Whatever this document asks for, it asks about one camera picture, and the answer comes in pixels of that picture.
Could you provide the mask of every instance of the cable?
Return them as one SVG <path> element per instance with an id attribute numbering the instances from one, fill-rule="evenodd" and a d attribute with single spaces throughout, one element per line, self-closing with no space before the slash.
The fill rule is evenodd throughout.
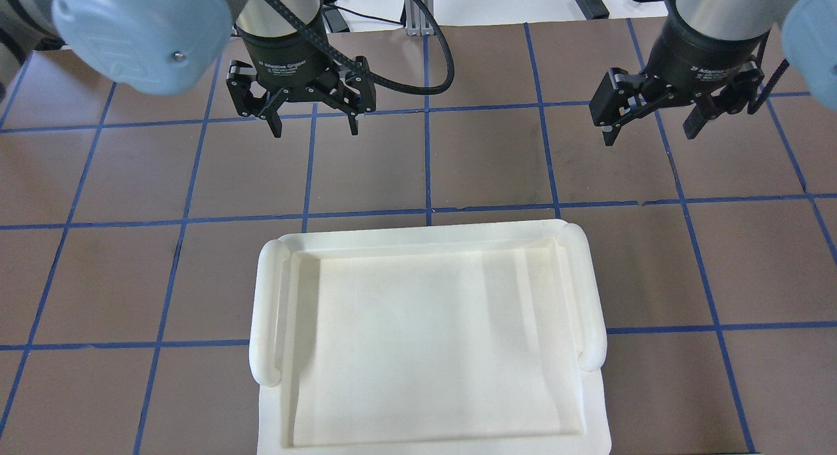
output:
<path id="1" fill-rule="evenodd" d="M 401 25 L 401 22 L 398 22 L 397 20 L 389 20 L 389 19 L 385 19 L 383 17 L 376 17 L 374 15 L 361 14 L 360 12 L 353 11 L 350 8 L 345 8 L 345 7 L 340 7 L 339 5 L 335 5 L 334 3 L 324 3 L 323 5 L 325 5 L 326 7 L 331 7 L 331 8 L 336 8 L 336 9 L 342 10 L 343 12 L 348 12 L 349 14 L 353 14 L 353 15 L 356 15 L 358 17 L 363 17 L 364 19 L 380 20 L 381 22 L 386 22 L 388 24 L 395 24 L 397 26 L 403 27 L 403 25 Z"/>
<path id="2" fill-rule="evenodd" d="M 317 50 L 322 51 L 327 56 L 334 59 L 334 61 L 344 65 L 344 67 L 347 67 L 356 75 L 364 76 L 379 86 L 383 86 L 384 88 L 392 89 L 397 92 L 403 92 L 405 94 L 435 95 L 446 91 L 449 86 L 451 86 L 451 83 L 454 82 L 454 57 L 451 55 L 451 47 L 448 46 L 448 40 L 445 40 L 445 36 L 442 34 L 442 29 L 439 28 L 439 24 L 436 23 L 436 19 L 433 18 L 433 14 L 430 13 L 430 9 L 424 5 L 422 0 L 412 0 L 412 2 L 414 2 L 416 6 L 418 6 L 418 9 L 421 10 L 427 17 L 430 27 L 432 27 L 436 32 L 439 44 L 442 45 L 442 55 L 445 56 L 445 65 L 447 65 L 448 68 L 445 81 L 438 86 L 432 86 L 431 88 L 421 88 L 421 86 L 410 86 L 409 84 L 395 82 L 395 80 L 386 79 L 386 77 L 379 76 L 378 74 L 372 73 L 371 71 L 360 67 L 358 63 L 349 59 L 348 56 L 343 55 L 340 50 L 332 47 L 327 41 L 323 40 L 323 38 L 320 38 L 320 35 L 317 35 L 314 30 L 309 29 L 308 26 L 305 25 L 305 22 L 299 20 L 299 18 L 286 5 L 284 5 L 281 0 L 264 0 L 264 2 L 268 3 L 268 5 L 279 13 L 283 19 L 287 20 L 287 22 L 294 27 L 299 34 L 303 35 L 305 40 L 310 41 Z"/>
<path id="3" fill-rule="evenodd" d="M 762 42 L 759 43 L 759 53 L 756 55 L 756 64 L 759 67 L 762 67 L 762 61 L 764 60 L 764 51 L 768 49 L 768 38 L 770 38 L 770 30 L 766 34 L 764 34 L 764 38 L 762 38 Z"/>
<path id="4" fill-rule="evenodd" d="M 779 67 L 776 68 L 776 71 L 770 77 L 768 83 L 765 84 L 764 90 L 761 94 L 759 94 L 759 98 L 754 97 L 753 100 L 750 100 L 750 103 L 747 104 L 747 114 L 753 115 L 753 113 L 756 113 L 759 109 L 761 109 L 765 101 L 768 100 L 768 96 L 774 91 L 776 83 L 779 82 L 780 78 L 789 67 L 790 63 L 787 62 L 787 59 L 783 59 L 782 62 L 779 63 Z"/>

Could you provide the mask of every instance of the blue tape line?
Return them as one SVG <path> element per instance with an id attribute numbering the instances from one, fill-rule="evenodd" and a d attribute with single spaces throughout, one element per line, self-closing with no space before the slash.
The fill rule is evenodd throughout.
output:
<path id="1" fill-rule="evenodd" d="M 754 195 L 751 197 L 711 197 L 705 199 L 686 199 L 689 204 L 703 203 L 735 203 L 735 202 L 762 202 L 762 201 L 804 201 L 805 195 Z"/>
<path id="2" fill-rule="evenodd" d="M 9 421 L 9 413 L 12 410 L 12 404 L 14 403 L 15 395 L 18 393 L 18 386 L 20 384 L 21 378 L 24 376 L 24 368 L 26 367 L 26 361 L 29 357 L 29 348 L 31 348 L 36 333 L 38 333 L 38 326 L 41 322 L 41 317 L 44 314 L 44 307 L 47 303 L 47 297 L 50 296 L 50 289 L 52 287 L 52 282 L 55 277 L 55 271 L 58 268 L 58 262 L 61 258 L 61 252 L 63 252 L 63 246 L 67 242 L 67 235 L 69 234 L 69 225 L 73 222 L 73 216 L 75 215 L 75 209 L 78 207 L 78 200 L 81 198 L 81 191 L 84 189 L 84 181 L 87 180 L 87 174 L 90 172 L 90 164 L 93 162 L 93 154 L 95 154 L 96 146 L 99 144 L 99 137 L 101 136 L 102 126 L 105 124 L 105 117 L 107 116 L 107 111 L 111 107 L 111 101 L 113 101 L 113 95 L 116 92 L 116 83 L 114 82 L 111 84 L 111 91 L 108 93 L 107 100 L 105 101 L 105 107 L 102 109 L 102 115 L 99 119 L 99 127 L 96 129 L 96 134 L 93 136 L 93 141 L 90 143 L 90 150 L 87 153 L 87 158 L 84 160 L 84 168 L 81 171 L 81 176 L 78 178 L 78 186 L 75 189 L 75 195 L 73 195 L 73 202 L 71 207 L 69 207 L 69 213 L 67 214 L 67 221 L 65 223 L 65 227 L 61 232 L 61 240 L 59 241 L 58 247 L 55 250 L 55 256 L 53 258 L 52 265 L 50 265 L 50 273 L 47 275 L 47 282 L 44 285 L 44 291 L 41 294 L 40 301 L 38 302 L 38 309 L 35 312 L 35 318 L 32 321 L 32 327 L 29 329 L 29 338 L 27 339 L 26 346 L 24 347 L 23 356 L 21 356 L 20 363 L 18 365 L 18 371 L 15 372 L 14 381 L 12 383 L 12 390 L 9 392 L 9 398 L 6 399 L 6 407 L 3 409 L 3 416 L 0 418 L 0 437 L 3 436 L 3 431 L 6 429 L 6 423 Z"/>
<path id="3" fill-rule="evenodd" d="M 640 50 L 640 42 L 639 40 L 637 40 L 636 32 L 634 31 L 634 24 L 633 22 L 631 22 L 631 19 L 627 19 L 626 22 L 628 24 L 628 32 L 630 32 L 631 41 L 634 43 L 634 50 L 636 51 L 637 59 L 640 62 L 640 67 L 645 68 L 645 59 L 643 59 L 642 57 L 642 50 Z M 696 232 L 694 232 L 694 224 L 691 220 L 691 215 L 689 213 L 689 205 L 683 193 L 683 185 L 681 183 L 681 180 L 679 179 L 677 166 L 675 164 L 675 158 L 672 154 L 672 147 L 670 147 L 669 145 L 669 139 L 666 135 L 666 128 L 663 126 L 663 120 L 660 116 L 660 113 L 655 112 L 654 116 L 657 119 L 657 127 L 658 130 L 660 130 L 660 137 L 663 142 L 663 147 L 666 149 L 666 155 L 669 158 L 669 164 L 672 166 L 672 174 L 675 177 L 677 196 L 681 201 L 683 216 L 685 217 L 685 223 L 687 224 L 689 238 L 691 239 L 691 246 L 694 250 L 694 258 L 696 258 L 697 267 L 700 272 L 700 281 L 703 282 L 703 289 L 706 293 L 706 303 L 709 306 L 709 314 L 712 317 L 712 324 L 714 324 L 715 327 L 715 336 L 717 336 L 718 339 L 718 347 L 721 350 L 721 357 L 723 358 L 724 368 L 726 369 L 726 377 L 727 380 L 729 380 L 730 391 L 732 392 L 732 399 L 735 402 L 736 412 L 738 413 L 738 422 L 741 424 L 742 434 L 744 436 L 745 443 L 747 443 L 748 451 L 755 452 L 755 444 L 753 443 L 753 437 L 750 434 L 750 426 L 747 423 L 747 416 L 744 413 L 744 405 L 741 401 L 741 395 L 738 392 L 738 383 L 736 383 L 735 372 L 733 372 L 732 370 L 732 362 L 730 362 L 729 351 L 726 348 L 726 339 L 724 338 L 723 329 L 721 329 L 721 321 L 718 318 L 717 308 L 715 308 L 715 298 L 712 295 L 711 286 L 709 286 L 709 277 L 706 275 L 706 266 L 703 262 L 703 255 L 702 253 L 700 253 L 700 245 L 697 243 L 697 234 Z"/>
<path id="4" fill-rule="evenodd" d="M 558 189 L 555 184 L 555 172 L 553 166 L 553 151 L 549 147 L 549 133 L 547 130 L 547 116 L 543 109 L 543 93 L 541 92 L 541 77 L 538 75 L 538 60 L 535 58 L 535 46 L 532 44 L 532 33 L 529 32 L 529 23 L 523 23 L 523 31 L 526 34 L 526 45 L 529 47 L 529 61 L 532 63 L 532 76 L 535 80 L 535 94 L 538 95 L 538 115 L 541 118 L 541 137 L 543 139 L 543 151 L 547 158 L 547 175 L 549 176 L 549 189 L 553 194 L 553 207 L 555 217 L 561 218 L 561 203 L 558 199 Z"/>
<path id="5" fill-rule="evenodd" d="M 374 211 L 339 211 L 335 213 L 310 213 L 309 218 L 347 218 L 350 216 L 385 216 L 386 214 L 424 214 L 424 209 L 410 210 L 374 210 Z"/>
<path id="6" fill-rule="evenodd" d="M 302 205 L 302 232 L 308 231 L 308 213 L 311 208 L 311 180 L 314 176 L 314 149 L 316 138 L 317 104 L 311 104 L 311 136 L 308 139 L 308 170 L 305 174 L 305 202 Z"/>
<path id="7" fill-rule="evenodd" d="M 0 231 L 18 231 L 19 229 L 63 229 L 66 225 L 61 223 L 44 223 L 42 225 L 5 225 L 0 226 Z"/>
<path id="8" fill-rule="evenodd" d="M 427 107 L 428 112 L 479 112 L 479 110 L 537 109 L 536 103 L 510 103 L 501 105 L 467 105 L 462 107 Z"/>
<path id="9" fill-rule="evenodd" d="M 810 92 L 774 92 L 770 97 L 810 97 Z"/>
<path id="10" fill-rule="evenodd" d="M 71 229 L 84 228 L 139 228 L 141 226 L 171 226 L 180 225 L 182 220 L 156 220 L 155 222 L 101 222 L 101 223 L 72 223 Z"/>
<path id="11" fill-rule="evenodd" d="M 0 128 L 3 128 L 3 125 L 6 124 L 6 118 L 9 116 L 9 110 L 12 109 L 12 104 L 14 103 L 15 97 L 18 96 L 18 90 L 20 89 L 20 84 L 24 81 L 24 76 L 26 76 L 26 71 L 29 70 L 29 63 L 32 61 L 32 57 L 24 61 L 23 67 L 20 68 L 20 73 L 18 73 L 18 81 L 14 83 L 14 88 L 12 89 L 12 93 L 9 94 L 9 102 L 6 104 L 6 109 L 3 110 L 3 116 L 0 116 Z"/>
<path id="12" fill-rule="evenodd" d="M 164 122 L 131 122 L 130 124 L 107 124 L 102 128 L 105 128 L 105 130 L 109 130 L 111 128 L 168 127 L 171 125 L 198 125 L 202 123 L 203 120 L 171 120 Z"/>
<path id="13" fill-rule="evenodd" d="M 761 331 L 788 329 L 833 329 L 837 321 L 800 321 L 782 323 L 696 324 L 682 326 L 640 326 L 607 328 L 608 335 L 660 335 L 660 333 L 712 333 L 720 327 L 726 331 Z M 140 342 L 87 342 L 69 344 L 0 345 L 0 352 L 21 350 L 84 350 L 85 348 L 180 348 L 180 347 L 230 347 L 249 345 L 249 339 L 207 339 Z"/>
<path id="14" fill-rule="evenodd" d="M 576 105 L 589 105 L 590 101 L 563 101 L 562 103 L 542 103 L 544 107 L 571 107 Z"/>
<path id="15" fill-rule="evenodd" d="M 230 347 L 248 345 L 249 339 L 207 339 L 137 342 L 72 342 L 66 344 L 33 344 L 28 350 L 84 350 L 85 348 L 178 348 L 178 347 Z M 0 345 L 0 350 L 24 350 L 26 345 Z"/>
<path id="16" fill-rule="evenodd" d="M 660 335 L 660 333 L 714 333 L 718 328 L 724 331 L 759 331 L 783 329 L 830 329 L 837 328 L 837 321 L 803 321 L 798 323 L 742 323 L 687 325 L 687 326 L 647 326 L 636 328 L 607 328 L 608 335 Z"/>
<path id="17" fill-rule="evenodd" d="M 531 205 L 485 205 L 484 207 L 442 207 L 434 208 L 434 213 L 458 213 L 462 211 L 519 211 L 519 210 L 547 210 L 553 209 L 555 205 L 550 203 Z"/>
<path id="18" fill-rule="evenodd" d="M 826 246 L 828 246 L 828 251 L 831 253 L 831 259 L 834 261 L 834 264 L 837 265 L 837 247 L 835 247 L 834 245 L 834 238 L 831 237 L 831 233 L 828 231 L 828 226 L 826 226 L 822 212 L 819 211 L 819 205 L 817 205 L 817 202 L 814 201 L 815 198 L 818 198 L 818 195 L 811 195 L 811 193 L 808 193 L 808 182 L 805 180 L 805 175 L 802 172 L 801 166 L 799 166 L 799 162 L 796 158 L 796 155 L 793 154 L 793 148 L 790 145 L 790 141 L 787 138 L 787 134 L 784 131 L 784 127 L 782 127 L 782 121 L 779 120 L 779 116 L 776 112 L 776 109 L 774 108 L 774 104 L 772 104 L 771 101 L 768 100 L 766 102 L 766 106 L 768 106 L 768 110 L 770 110 L 770 116 L 772 117 L 772 119 L 774 119 L 776 130 L 779 133 L 780 139 L 782 139 L 785 151 L 787 151 L 787 157 L 790 159 L 790 162 L 793 165 L 793 170 L 796 172 L 796 176 L 799 179 L 799 184 L 802 185 L 802 190 L 805 192 L 804 197 L 808 199 L 808 202 L 810 202 L 811 204 L 811 208 L 813 209 L 813 215 L 817 219 L 819 229 L 823 234 L 823 238 L 825 239 L 825 244 Z"/>
<path id="19" fill-rule="evenodd" d="M 180 262 L 180 252 L 182 252 L 183 247 L 183 239 L 186 237 L 186 220 L 189 217 L 189 209 L 192 205 L 192 195 L 194 194 L 195 190 L 195 182 L 197 180 L 197 170 L 200 166 L 201 162 L 201 153 L 203 153 L 203 142 L 206 139 L 206 132 L 207 126 L 209 126 L 209 113 L 212 109 L 212 100 L 215 95 L 215 86 L 218 82 L 218 73 L 221 69 L 221 56 L 218 56 L 215 59 L 215 72 L 213 73 L 212 77 L 212 86 L 209 89 L 209 100 L 207 100 L 206 109 L 203 112 L 203 121 L 201 121 L 201 134 L 200 138 L 197 140 L 197 149 L 195 150 L 195 160 L 192 164 L 192 174 L 189 178 L 189 188 L 186 191 L 186 201 L 183 205 L 183 217 L 182 223 L 180 224 L 180 232 L 177 235 L 177 246 L 174 250 L 174 256 L 171 258 L 171 270 L 168 276 L 168 283 L 165 286 L 165 299 L 162 304 L 162 312 L 160 314 L 160 325 L 158 327 L 158 335 L 156 336 L 156 342 L 159 344 L 162 342 L 164 333 L 165 333 L 165 323 L 167 323 L 168 319 L 168 309 L 171 305 L 171 292 L 174 290 L 174 281 L 177 275 L 177 265 Z M 143 443 L 143 432 L 145 431 L 146 426 L 146 419 L 148 417 L 148 406 L 150 404 L 150 398 L 152 398 L 152 392 L 154 390 L 154 379 L 156 377 L 156 367 L 160 361 L 160 348 L 155 347 L 154 349 L 154 356 L 152 357 L 152 365 L 150 366 L 148 372 L 148 383 L 146 385 L 146 393 L 145 397 L 143 398 L 143 410 L 140 413 L 140 422 L 137 425 L 137 438 L 134 440 L 134 455 L 139 455 L 140 453 L 140 446 Z"/>
<path id="20" fill-rule="evenodd" d="M 96 125 L 73 125 L 71 127 L 3 128 L 0 133 L 46 133 L 46 131 L 96 130 Z"/>
<path id="21" fill-rule="evenodd" d="M 774 125 L 776 125 L 776 130 L 779 133 L 780 139 L 782 139 L 782 143 L 784 144 L 785 151 L 787 152 L 787 157 L 790 159 L 790 163 L 793 166 L 793 172 L 796 173 L 796 178 L 799 180 L 799 184 L 802 185 L 802 191 L 808 192 L 808 183 L 805 182 L 805 176 L 802 174 L 802 168 L 799 167 L 799 163 L 796 160 L 796 156 L 793 155 L 793 149 L 790 147 L 790 142 L 787 141 L 787 136 L 785 135 L 784 128 L 782 128 L 782 124 L 779 121 L 778 115 L 776 110 L 774 109 L 774 104 L 768 99 L 766 101 L 766 106 L 768 106 L 768 110 L 770 110 L 770 116 L 774 119 Z"/>
<path id="22" fill-rule="evenodd" d="M 714 197 L 705 199 L 685 199 L 687 204 L 702 203 L 740 203 L 754 201 L 800 201 L 813 197 L 814 199 L 837 199 L 837 194 L 814 195 L 768 195 L 753 197 Z M 647 205 L 679 205 L 679 199 L 659 199 L 658 201 L 594 201 L 594 202 L 562 202 L 561 208 L 598 208 L 598 207 L 646 207 Z M 449 213 L 455 211 L 513 211 L 554 208 L 552 204 L 532 205 L 487 205 L 487 207 L 440 207 L 432 208 L 434 213 Z M 416 214 L 425 213 L 426 209 L 416 210 L 383 210 L 383 211 L 334 211 L 325 213 L 309 213 L 309 218 L 340 218 L 347 216 L 380 216 L 380 214 Z M 224 222 L 269 222 L 270 220 L 301 220 L 302 213 L 290 214 L 251 214 L 251 216 L 206 216 L 188 218 L 186 220 L 150 220 L 149 222 L 86 222 L 72 223 L 69 229 L 75 228 L 146 228 L 147 226 L 171 226 L 187 223 L 224 223 Z M 44 223 L 34 225 L 5 225 L 0 231 L 20 231 L 21 229 L 63 229 L 64 223 Z"/>
<path id="23" fill-rule="evenodd" d="M 637 201 L 601 201 L 601 202 L 568 202 L 562 203 L 561 208 L 598 208 L 598 207 L 639 207 Z"/>
<path id="24" fill-rule="evenodd" d="M 539 105 L 544 107 L 567 107 L 577 105 L 588 105 L 589 101 L 557 101 L 557 103 L 513 103 L 500 105 L 475 105 L 463 107 L 424 107 L 423 109 L 392 109 L 392 110 L 375 110 L 375 112 L 368 113 L 368 116 L 378 115 L 404 115 L 409 113 L 419 112 L 478 112 L 478 110 L 507 110 L 507 109 L 537 109 Z M 336 116 L 344 116 L 342 112 L 325 112 L 317 114 L 318 118 L 335 118 Z M 306 119 L 311 118 L 310 113 L 293 113 L 282 115 L 282 119 Z M 208 124 L 235 124 L 236 122 L 259 122 L 260 119 L 253 116 L 230 116 L 230 118 L 210 118 L 207 120 Z M 202 124 L 203 120 L 171 120 L 166 122 L 134 122 L 133 124 L 105 124 L 102 128 L 105 130 L 111 128 L 131 128 L 131 127 L 164 127 L 168 125 L 188 125 L 188 124 Z M 72 125 L 63 127 L 30 127 L 30 128 L 3 128 L 0 133 L 44 133 L 45 131 L 72 131 L 72 130 L 93 130 L 98 128 L 98 125 Z"/>
<path id="25" fill-rule="evenodd" d="M 430 46 L 428 35 L 422 38 L 422 60 L 424 61 L 424 86 L 430 85 Z M 430 148 L 430 95 L 424 96 L 424 223 L 433 225 L 432 180 L 430 178 L 430 160 L 433 154 Z"/>
<path id="26" fill-rule="evenodd" d="M 837 328 L 837 321 L 803 321 L 799 323 L 721 324 L 725 331 L 758 331 L 766 329 L 827 329 Z"/>
<path id="27" fill-rule="evenodd" d="M 706 333 L 714 332 L 715 325 L 705 326 L 657 326 L 642 328 L 609 328 L 608 335 L 662 335 L 662 333 Z"/>
<path id="28" fill-rule="evenodd" d="M 228 222 L 270 222 L 270 220 L 301 220 L 302 213 L 292 214 L 251 214 L 251 216 L 219 216 L 212 218 L 189 218 L 188 225 L 197 223 L 228 223 Z"/>
<path id="29" fill-rule="evenodd" d="M 640 48 L 640 41 L 636 38 L 636 30 L 634 29 L 634 21 L 631 19 L 625 19 L 625 22 L 628 24 L 628 32 L 630 33 L 630 40 L 634 43 L 634 51 L 636 51 L 636 57 L 640 60 L 640 68 L 645 70 L 645 58 L 642 56 L 642 49 Z"/>

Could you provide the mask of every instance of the metal frame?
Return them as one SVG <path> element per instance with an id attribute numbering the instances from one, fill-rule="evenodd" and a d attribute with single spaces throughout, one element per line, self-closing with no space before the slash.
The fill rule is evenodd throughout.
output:
<path id="1" fill-rule="evenodd" d="M 422 0 L 424 5 L 433 12 L 433 0 Z M 424 17 L 419 6 L 416 6 L 411 0 L 404 0 L 404 9 L 407 16 L 405 24 L 407 35 L 434 35 L 433 28 L 430 27 L 427 18 Z"/>

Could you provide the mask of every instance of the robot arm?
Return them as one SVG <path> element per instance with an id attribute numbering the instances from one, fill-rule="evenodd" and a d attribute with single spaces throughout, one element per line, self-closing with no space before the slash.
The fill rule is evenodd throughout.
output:
<path id="1" fill-rule="evenodd" d="M 0 82 L 8 84 L 35 44 L 57 29 L 99 73 L 140 92 L 178 94 L 213 64 L 234 19 L 252 61 L 233 61 L 228 71 L 227 88 L 240 116 L 267 121 L 280 137 L 277 110 L 283 103 L 322 101 L 346 113 L 352 134 L 358 134 L 358 119 L 376 109 L 374 84 L 430 95 L 453 81 L 445 36 L 424 3 L 413 1 L 427 14 L 448 63 L 448 76 L 433 88 L 386 79 L 372 73 L 363 56 L 349 59 L 329 46 L 325 0 L 37 0 L 32 11 L 40 11 L 39 20 L 48 29 L 27 24 L 29 15 L 13 12 L 14 6 L 0 7 L 0 29 L 11 32 L 0 33 Z M 253 83 L 266 89 L 262 97 L 251 92 Z"/>
<path id="2" fill-rule="evenodd" d="M 837 110 L 837 0 L 666 0 L 666 6 L 669 17 L 645 70 L 611 68 L 590 101 L 606 145 L 628 122 L 666 107 L 694 105 L 683 124 L 688 139 L 723 113 L 756 112 L 787 68 L 783 63 L 757 95 L 764 73 L 753 51 L 776 21 L 787 59 L 814 97 Z"/>

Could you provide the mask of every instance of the silver cylinder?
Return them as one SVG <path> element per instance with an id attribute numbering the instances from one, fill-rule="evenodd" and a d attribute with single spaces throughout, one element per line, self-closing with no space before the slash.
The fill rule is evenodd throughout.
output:
<path id="1" fill-rule="evenodd" d="M 322 6 L 320 0 L 281 1 L 306 24 L 310 24 L 316 18 Z M 248 0 L 235 24 L 248 34 L 266 38 L 281 37 L 296 32 L 296 29 L 264 0 Z"/>
<path id="2" fill-rule="evenodd" d="M 45 37 L 57 33 L 52 0 L 0 0 L 0 100 L 25 59 Z"/>
<path id="3" fill-rule="evenodd" d="M 691 28 L 723 41 L 756 38 L 774 23 L 766 0 L 677 0 L 677 11 Z"/>

